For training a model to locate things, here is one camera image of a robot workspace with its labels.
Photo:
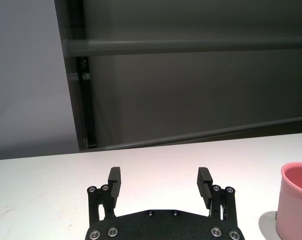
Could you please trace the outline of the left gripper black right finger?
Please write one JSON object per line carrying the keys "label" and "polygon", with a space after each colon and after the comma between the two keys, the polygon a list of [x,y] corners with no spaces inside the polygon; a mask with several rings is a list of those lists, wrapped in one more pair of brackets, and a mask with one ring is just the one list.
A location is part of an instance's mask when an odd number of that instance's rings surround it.
{"label": "left gripper black right finger", "polygon": [[209,217],[224,220],[236,226],[235,189],[230,186],[223,189],[219,185],[214,185],[213,178],[206,167],[198,168],[197,186],[209,210]]}

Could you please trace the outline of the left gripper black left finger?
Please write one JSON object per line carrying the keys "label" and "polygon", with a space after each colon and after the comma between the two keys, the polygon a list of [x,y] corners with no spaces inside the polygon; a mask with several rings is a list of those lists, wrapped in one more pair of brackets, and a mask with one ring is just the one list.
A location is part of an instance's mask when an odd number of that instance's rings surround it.
{"label": "left gripper black left finger", "polygon": [[100,221],[99,205],[103,206],[105,219],[115,218],[114,209],[121,187],[120,167],[112,167],[109,173],[107,184],[99,189],[96,186],[87,188],[89,205],[89,222],[96,223]]}

